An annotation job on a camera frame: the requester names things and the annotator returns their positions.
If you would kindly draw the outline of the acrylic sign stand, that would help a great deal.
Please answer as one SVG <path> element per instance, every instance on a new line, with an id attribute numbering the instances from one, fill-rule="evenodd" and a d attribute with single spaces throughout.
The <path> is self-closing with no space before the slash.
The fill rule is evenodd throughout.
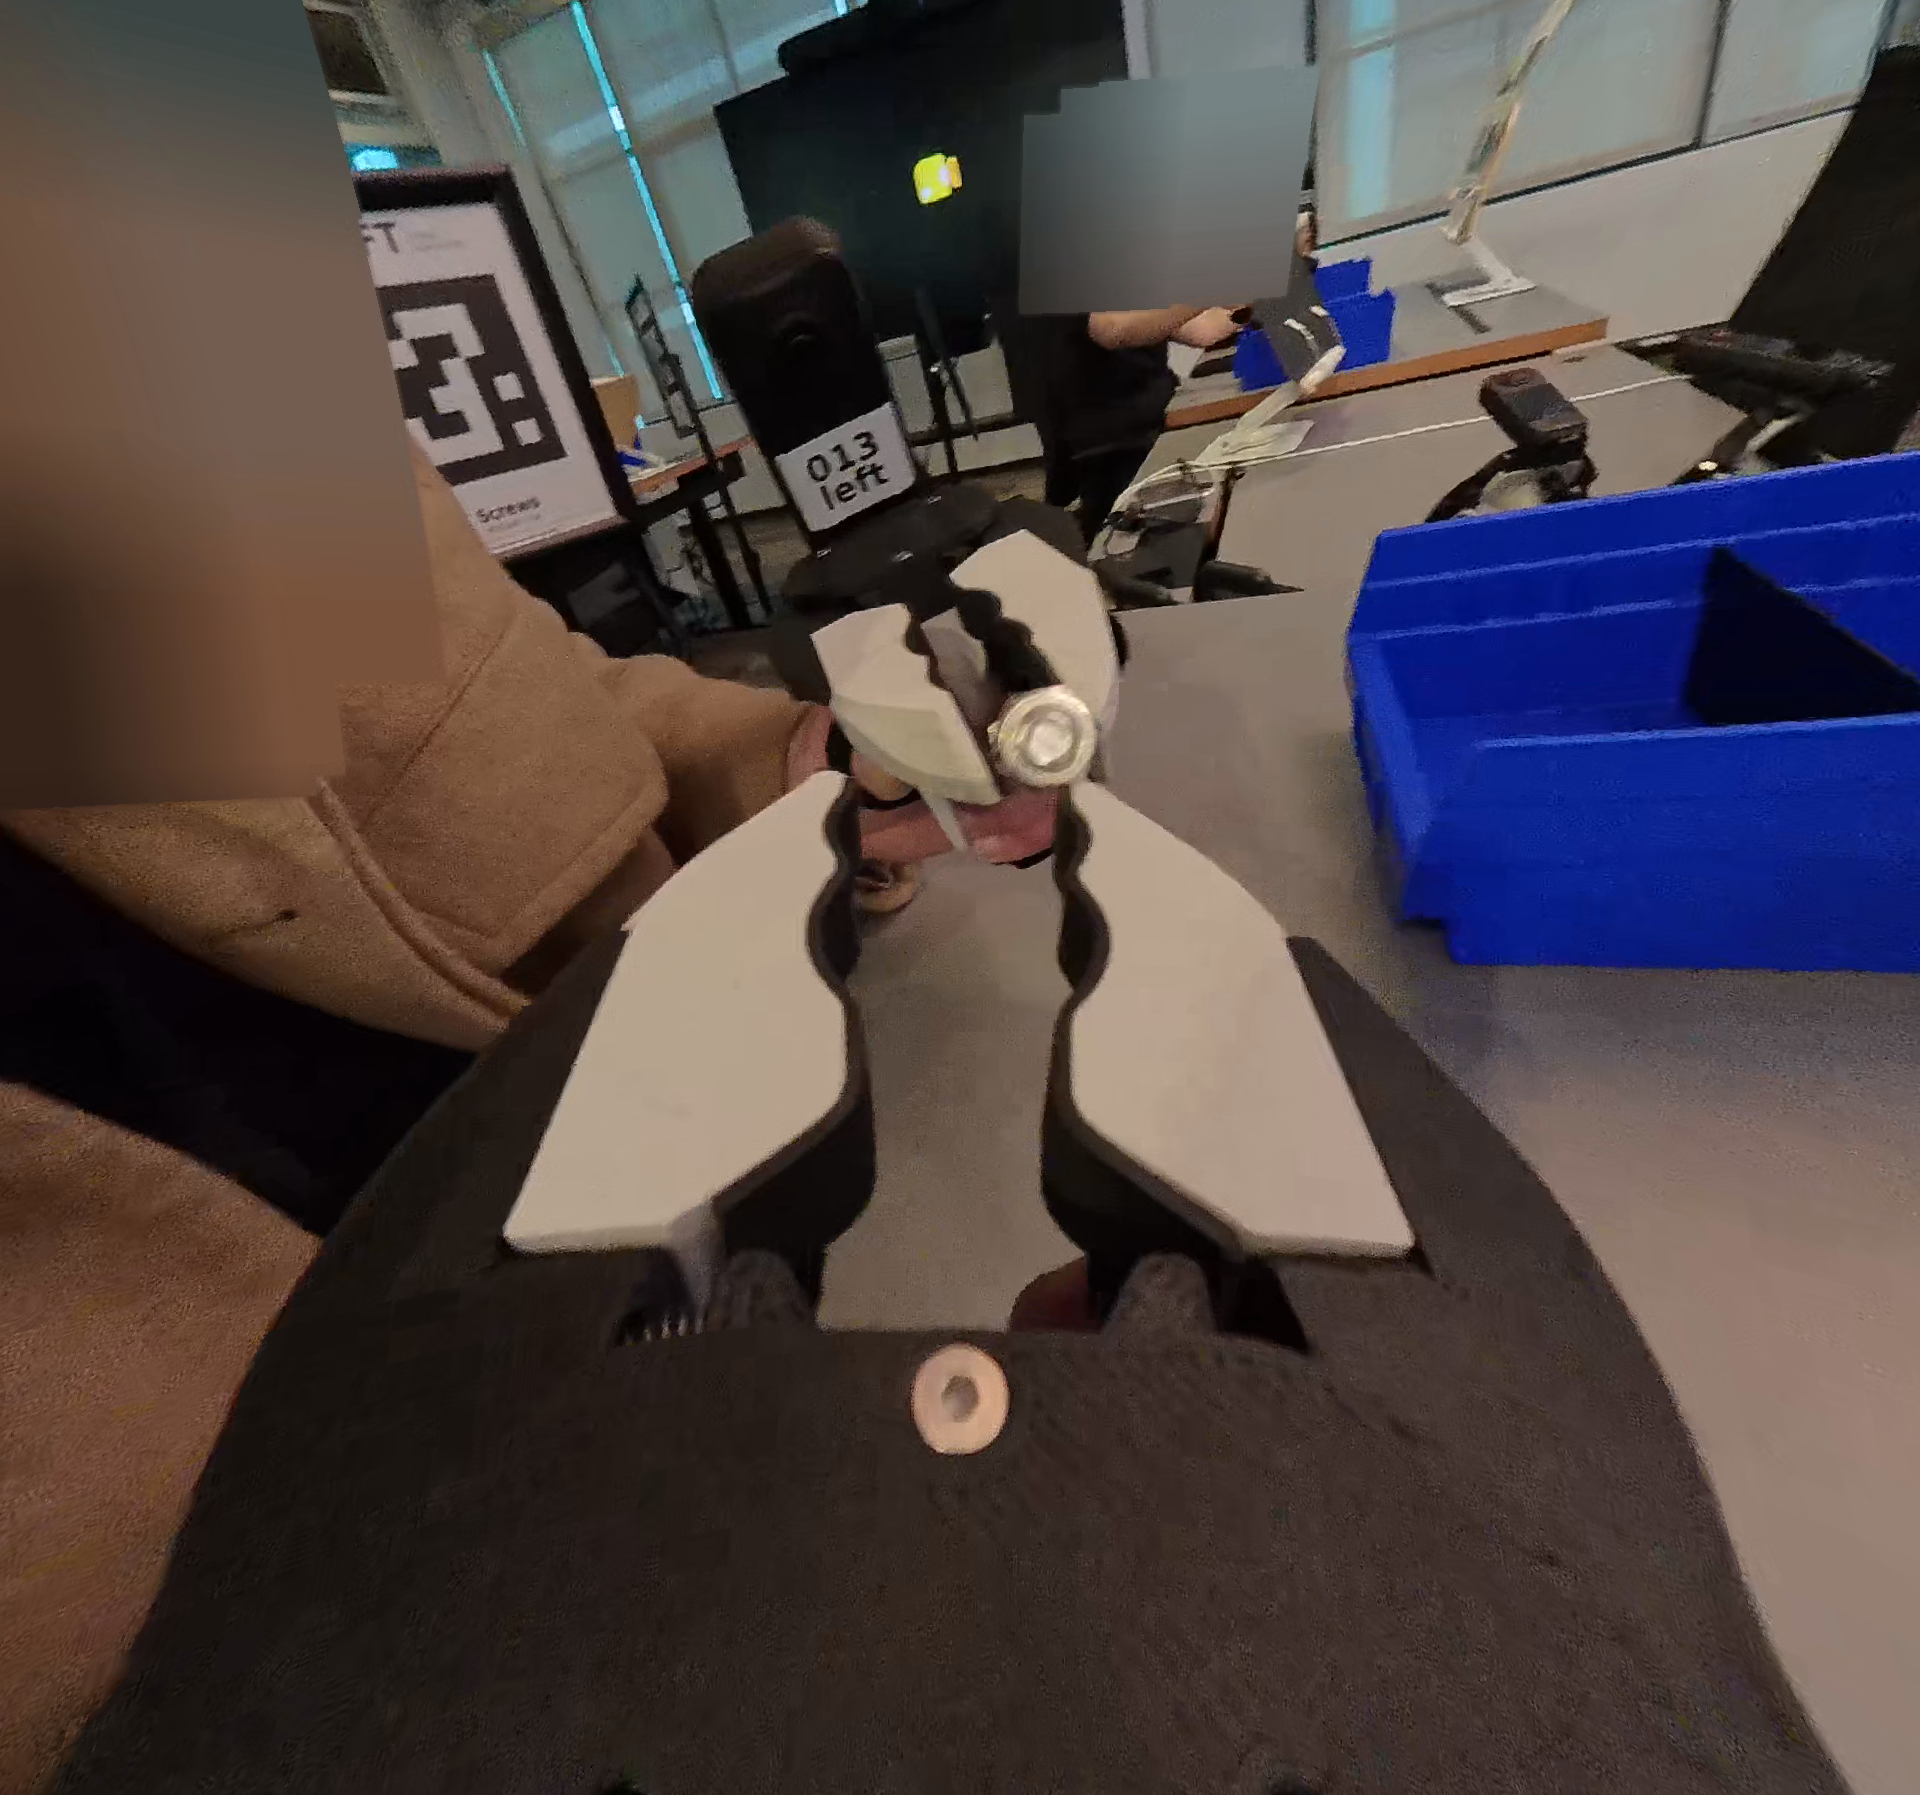
<path id="1" fill-rule="evenodd" d="M 1263 318 L 1252 315 L 1239 347 L 1265 343 L 1281 365 L 1281 380 L 1200 452 L 1197 464 L 1226 473 L 1232 467 L 1277 462 L 1308 437 L 1310 422 L 1291 418 L 1296 404 L 1330 382 L 1347 347 L 1327 302 L 1277 302 Z"/>
<path id="2" fill-rule="evenodd" d="M 1513 140 L 1530 77 L 1575 3 L 1577 0 L 1549 0 L 1542 5 L 1515 55 L 1505 67 L 1495 95 L 1475 127 L 1461 171 L 1449 190 L 1442 237 L 1464 258 L 1467 275 L 1453 281 L 1453 284 L 1431 282 L 1430 290 L 1442 308 L 1461 318 L 1475 315 L 1492 302 L 1528 295 L 1535 289 L 1528 275 L 1515 272 L 1487 242 L 1479 232 L 1479 218 Z"/>

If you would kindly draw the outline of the person's left hand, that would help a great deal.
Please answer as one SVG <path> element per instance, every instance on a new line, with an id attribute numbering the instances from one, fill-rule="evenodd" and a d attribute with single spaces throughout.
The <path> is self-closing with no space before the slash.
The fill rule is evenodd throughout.
<path id="1" fill-rule="evenodd" d="M 787 752 L 789 785 L 814 772 L 849 776 L 857 786 L 861 858 L 853 900 L 870 918 L 905 910 L 920 887 L 925 864 L 943 855 L 970 853 L 991 865 L 1029 865 L 1053 844 L 1053 793 L 1016 792 L 989 806 L 960 804 L 943 823 L 916 786 L 857 753 L 823 706 L 806 710 Z"/>

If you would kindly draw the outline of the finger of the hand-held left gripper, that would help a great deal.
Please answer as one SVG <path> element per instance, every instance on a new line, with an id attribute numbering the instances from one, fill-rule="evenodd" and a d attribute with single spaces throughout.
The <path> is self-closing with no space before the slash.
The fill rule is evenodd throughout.
<path id="1" fill-rule="evenodd" d="M 985 748 L 1005 699 L 1062 684 L 1094 707 L 1102 761 L 1119 718 L 1120 642 L 1094 570 L 1040 534 L 1016 531 L 960 561 L 951 585 L 951 615 L 975 660 L 962 707 L 982 726 Z"/>
<path id="2" fill-rule="evenodd" d="M 925 800 L 987 808 L 999 786 L 980 731 L 905 605 L 837 616 L 810 636 L 827 703 L 853 752 Z"/>

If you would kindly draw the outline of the grey desk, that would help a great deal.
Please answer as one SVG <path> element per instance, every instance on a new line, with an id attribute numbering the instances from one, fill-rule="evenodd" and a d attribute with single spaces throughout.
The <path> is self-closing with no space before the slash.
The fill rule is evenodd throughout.
<path id="1" fill-rule="evenodd" d="M 1916 978 L 1454 966 L 1381 890 L 1349 608 L 1128 616 L 1111 782 L 1323 943 L 1549 1182 L 1843 1773 L 1916 1790 Z M 1055 918 L 1045 869 L 948 861 L 868 937 L 879 1180 L 827 1260 L 831 1328 L 1001 1328 L 1067 1260 L 1036 1146 Z"/>

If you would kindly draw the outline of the black tripod stand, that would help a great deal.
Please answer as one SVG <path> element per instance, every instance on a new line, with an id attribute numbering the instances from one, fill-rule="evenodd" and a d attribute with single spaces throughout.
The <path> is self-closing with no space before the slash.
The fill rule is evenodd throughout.
<path id="1" fill-rule="evenodd" d="M 667 427 L 682 442 L 685 455 L 673 462 L 682 485 L 688 518 L 699 552 L 720 601 L 734 629 L 750 629 L 774 616 L 758 550 L 747 534 L 734 485 L 745 476 L 747 439 L 717 445 L 695 401 L 688 372 L 667 341 L 654 301 L 642 281 L 635 275 L 624 311 L 640 348 L 646 376 L 667 418 Z"/>

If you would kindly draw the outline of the steel hex nut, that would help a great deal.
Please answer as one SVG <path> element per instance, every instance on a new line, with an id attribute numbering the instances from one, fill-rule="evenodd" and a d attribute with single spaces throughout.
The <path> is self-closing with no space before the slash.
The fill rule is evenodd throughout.
<path id="1" fill-rule="evenodd" d="M 1018 752 L 1014 752 L 1014 737 L 1023 721 L 1048 707 L 1073 714 L 1082 726 L 1082 752 L 1064 774 L 1037 772 L 1025 766 Z M 1061 792 L 1094 776 L 1099 766 L 1099 746 L 1102 726 L 1094 707 L 1075 690 L 1062 684 L 1012 696 L 987 726 L 987 749 L 994 769 L 1009 782 L 1029 792 Z"/>

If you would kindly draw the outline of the long blue plastic bin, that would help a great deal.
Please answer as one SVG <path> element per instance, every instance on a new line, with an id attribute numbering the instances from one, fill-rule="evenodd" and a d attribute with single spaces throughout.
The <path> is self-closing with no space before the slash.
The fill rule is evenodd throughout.
<path id="1" fill-rule="evenodd" d="M 1919 459 L 1381 534 L 1394 910 L 1481 966 L 1919 966 Z"/>

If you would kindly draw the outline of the black television screen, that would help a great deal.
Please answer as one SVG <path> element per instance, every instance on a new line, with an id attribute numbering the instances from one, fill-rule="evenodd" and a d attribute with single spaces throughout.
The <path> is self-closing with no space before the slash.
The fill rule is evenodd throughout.
<path id="1" fill-rule="evenodd" d="M 827 223 L 879 339 L 936 319 L 973 353 L 1018 286 L 1025 117 L 1126 71 L 1123 0 L 983 0 L 883 47 L 777 68 L 716 117 L 753 232 Z"/>

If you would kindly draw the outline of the person's black inner garment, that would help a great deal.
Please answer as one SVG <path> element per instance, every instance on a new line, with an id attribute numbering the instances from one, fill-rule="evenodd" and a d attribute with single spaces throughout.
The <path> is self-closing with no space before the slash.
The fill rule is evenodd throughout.
<path id="1" fill-rule="evenodd" d="M 207 966 L 3 836 L 3 1074 L 326 1233 L 471 1066 Z"/>

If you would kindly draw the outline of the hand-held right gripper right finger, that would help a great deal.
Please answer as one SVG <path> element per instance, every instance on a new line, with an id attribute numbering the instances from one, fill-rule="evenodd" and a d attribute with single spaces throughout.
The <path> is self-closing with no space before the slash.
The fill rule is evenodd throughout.
<path id="1" fill-rule="evenodd" d="M 1285 925 L 1108 786 L 1061 808 L 1069 984 L 1044 1088 L 1044 1206 L 1108 1313 L 1154 1256 L 1221 1328 L 1285 1330 L 1279 1265 L 1400 1265 L 1403 1199 Z"/>

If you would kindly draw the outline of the small blue plastic bin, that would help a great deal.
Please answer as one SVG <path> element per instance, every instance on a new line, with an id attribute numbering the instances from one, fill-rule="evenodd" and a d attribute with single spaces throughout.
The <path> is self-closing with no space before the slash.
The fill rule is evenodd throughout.
<path id="1" fill-rule="evenodd" d="M 1323 388 L 1343 370 L 1384 364 L 1397 296 L 1376 290 L 1373 261 L 1322 263 L 1296 252 L 1285 295 L 1253 305 L 1235 343 L 1230 374 L 1241 390 Z"/>

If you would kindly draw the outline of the small black device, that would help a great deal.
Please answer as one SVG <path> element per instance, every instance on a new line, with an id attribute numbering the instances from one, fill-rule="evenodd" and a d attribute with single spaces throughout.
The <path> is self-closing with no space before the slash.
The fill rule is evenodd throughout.
<path id="1" fill-rule="evenodd" d="M 1491 374 L 1477 388 L 1477 404 L 1519 462 L 1565 462 L 1586 452 L 1587 418 L 1538 367 Z"/>

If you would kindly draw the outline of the person's beige coat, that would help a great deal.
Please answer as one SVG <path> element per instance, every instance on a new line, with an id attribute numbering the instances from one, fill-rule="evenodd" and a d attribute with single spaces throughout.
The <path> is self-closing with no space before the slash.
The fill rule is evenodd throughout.
<path id="1" fill-rule="evenodd" d="M 269 800 L 5 808 L 5 834 L 260 990 L 488 1048 L 676 865 L 586 755 L 611 657 L 416 459 L 444 669 L 349 690 L 344 764 Z M 5 1790 L 120 1677 L 245 1371 L 321 1235 L 5 1078 Z"/>

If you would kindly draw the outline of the grey table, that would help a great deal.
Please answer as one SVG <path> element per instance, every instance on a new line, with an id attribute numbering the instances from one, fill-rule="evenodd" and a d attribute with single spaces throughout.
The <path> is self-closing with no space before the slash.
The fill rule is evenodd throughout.
<path id="1" fill-rule="evenodd" d="M 1679 485 L 1733 430 L 1733 408 L 1633 351 L 1593 343 L 1542 362 L 1590 423 L 1595 491 L 1535 511 L 1427 525 L 1442 489 L 1505 447 L 1477 402 L 1481 372 L 1303 404 L 1305 439 L 1230 487 L 1224 558 L 1308 589 L 1356 593 L 1381 536 L 1394 577 L 1547 563 L 1916 511 L 1916 452 Z"/>

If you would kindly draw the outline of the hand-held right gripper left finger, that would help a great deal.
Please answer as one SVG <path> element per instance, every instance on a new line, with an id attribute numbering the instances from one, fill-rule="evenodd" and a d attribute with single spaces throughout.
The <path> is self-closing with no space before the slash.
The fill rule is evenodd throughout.
<path id="1" fill-rule="evenodd" d="M 859 795 L 826 771 L 628 918 L 503 1223 L 521 1256 L 640 1259 L 624 1330 L 700 1330 L 728 1265 L 806 1303 L 877 1183 L 853 1000 Z"/>

